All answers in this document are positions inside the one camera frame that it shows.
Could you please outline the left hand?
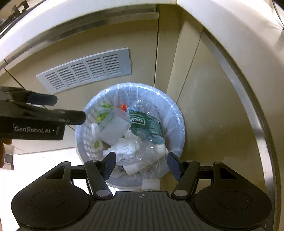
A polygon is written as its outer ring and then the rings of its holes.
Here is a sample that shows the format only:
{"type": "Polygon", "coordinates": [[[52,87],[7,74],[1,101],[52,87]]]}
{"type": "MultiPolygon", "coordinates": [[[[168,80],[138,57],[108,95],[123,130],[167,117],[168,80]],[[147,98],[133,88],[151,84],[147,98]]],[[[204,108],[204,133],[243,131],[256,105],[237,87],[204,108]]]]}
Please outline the left hand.
{"type": "Polygon", "coordinates": [[[3,166],[4,166],[4,160],[5,160],[5,155],[6,155],[4,144],[10,145],[10,144],[12,144],[12,141],[13,141],[12,139],[1,138],[1,141],[0,141],[0,168],[3,168],[3,166]]]}

